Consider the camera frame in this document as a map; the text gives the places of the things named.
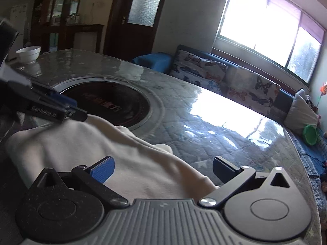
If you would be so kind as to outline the cream knit garment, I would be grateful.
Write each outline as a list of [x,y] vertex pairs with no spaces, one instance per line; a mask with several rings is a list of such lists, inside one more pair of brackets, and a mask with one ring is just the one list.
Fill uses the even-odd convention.
[[16,132],[7,140],[6,151],[27,187],[45,168],[69,172],[101,161],[105,186],[129,201],[199,200],[216,189],[169,145],[150,144],[126,127],[93,115],[84,122],[67,119]]

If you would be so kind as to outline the white ceramic bowl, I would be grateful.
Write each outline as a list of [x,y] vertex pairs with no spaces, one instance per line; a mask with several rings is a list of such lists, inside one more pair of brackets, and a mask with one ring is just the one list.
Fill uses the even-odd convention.
[[25,47],[16,51],[21,64],[30,64],[37,60],[40,55],[40,46]]

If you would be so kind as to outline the round black induction cooktop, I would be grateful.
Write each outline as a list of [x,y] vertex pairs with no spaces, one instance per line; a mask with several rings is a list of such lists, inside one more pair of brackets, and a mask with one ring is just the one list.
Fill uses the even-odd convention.
[[89,81],[70,86],[63,95],[80,109],[115,126],[132,127],[150,114],[150,102],[141,91],[115,81]]

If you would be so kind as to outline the dark wooden side table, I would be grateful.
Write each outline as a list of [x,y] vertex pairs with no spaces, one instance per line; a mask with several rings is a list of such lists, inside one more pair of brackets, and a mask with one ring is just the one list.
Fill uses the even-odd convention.
[[66,26],[65,49],[75,48],[99,53],[104,25],[71,24]]

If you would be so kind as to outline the white refrigerator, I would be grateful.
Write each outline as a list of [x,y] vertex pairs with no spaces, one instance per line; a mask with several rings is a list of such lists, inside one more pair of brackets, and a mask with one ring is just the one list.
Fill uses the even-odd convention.
[[18,36],[13,44],[14,51],[23,47],[24,32],[27,21],[27,8],[27,4],[19,4],[11,8],[10,22],[18,31]]

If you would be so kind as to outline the blue sofa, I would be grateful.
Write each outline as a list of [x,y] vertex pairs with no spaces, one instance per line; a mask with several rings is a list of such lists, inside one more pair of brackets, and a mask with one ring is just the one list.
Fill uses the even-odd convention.
[[132,63],[223,95],[283,125],[304,163],[318,209],[326,212],[326,138],[304,89],[292,95],[260,73],[185,45],[179,45],[174,55],[141,55]]

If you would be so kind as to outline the right butterfly cushion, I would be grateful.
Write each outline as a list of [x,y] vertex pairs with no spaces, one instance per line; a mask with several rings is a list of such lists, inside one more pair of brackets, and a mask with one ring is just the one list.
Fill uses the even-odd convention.
[[227,98],[264,116],[269,115],[280,92],[280,85],[241,66],[229,68],[224,82]]

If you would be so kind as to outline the butterfly cushion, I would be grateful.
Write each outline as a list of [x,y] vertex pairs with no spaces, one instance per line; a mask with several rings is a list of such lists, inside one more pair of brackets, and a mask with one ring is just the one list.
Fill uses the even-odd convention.
[[224,82],[227,98],[264,116],[269,115],[280,92],[280,85],[241,66],[229,68]]
[[169,75],[220,95],[227,70],[228,66],[221,62],[178,50]]

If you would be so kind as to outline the green plastic bowl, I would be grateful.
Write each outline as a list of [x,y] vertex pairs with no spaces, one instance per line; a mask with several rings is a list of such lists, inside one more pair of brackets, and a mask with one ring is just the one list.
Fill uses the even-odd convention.
[[317,143],[317,128],[313,125],[307,125],[303,129],[302,138],[307,145],[313,146]]

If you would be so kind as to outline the plain grey pillow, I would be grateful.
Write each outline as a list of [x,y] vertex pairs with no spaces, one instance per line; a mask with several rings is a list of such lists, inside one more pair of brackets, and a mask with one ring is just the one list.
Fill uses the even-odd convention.
[[284,120],[284,125],[293,133],[301,136],[306,126],[318,126],[318,115],[306,103],[305,90],[300,89],[294,96],[290,110]]

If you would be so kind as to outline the dark wooden display cabinet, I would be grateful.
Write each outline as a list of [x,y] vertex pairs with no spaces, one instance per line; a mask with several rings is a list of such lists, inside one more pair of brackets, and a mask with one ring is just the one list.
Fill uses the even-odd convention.
[[58,46],[61,26],[76,16],[80,0],[34,0],[30,28],[30,42],[40,46],[40,52],[49,52]]

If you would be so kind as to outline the left butterfly cushion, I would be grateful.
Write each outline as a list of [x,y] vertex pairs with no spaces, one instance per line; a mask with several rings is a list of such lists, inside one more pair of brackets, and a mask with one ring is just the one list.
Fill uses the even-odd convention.
[[227,70],[228,66],[221,62],[178,50],[169,75],[220,95]]

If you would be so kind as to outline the dark wooden glass door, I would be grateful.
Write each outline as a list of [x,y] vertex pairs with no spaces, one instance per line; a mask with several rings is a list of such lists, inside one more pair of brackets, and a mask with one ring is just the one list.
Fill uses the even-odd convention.
[[103,54],[130,61],[152,52],[165,0],[113,0]]

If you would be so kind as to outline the window with frame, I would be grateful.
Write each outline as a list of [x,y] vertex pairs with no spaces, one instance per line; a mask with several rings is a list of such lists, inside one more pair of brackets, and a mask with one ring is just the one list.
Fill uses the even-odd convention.
[[309,85],[325,34],[290,0],[227,0],[215,43],[226,41],[236,57],[269,62]]

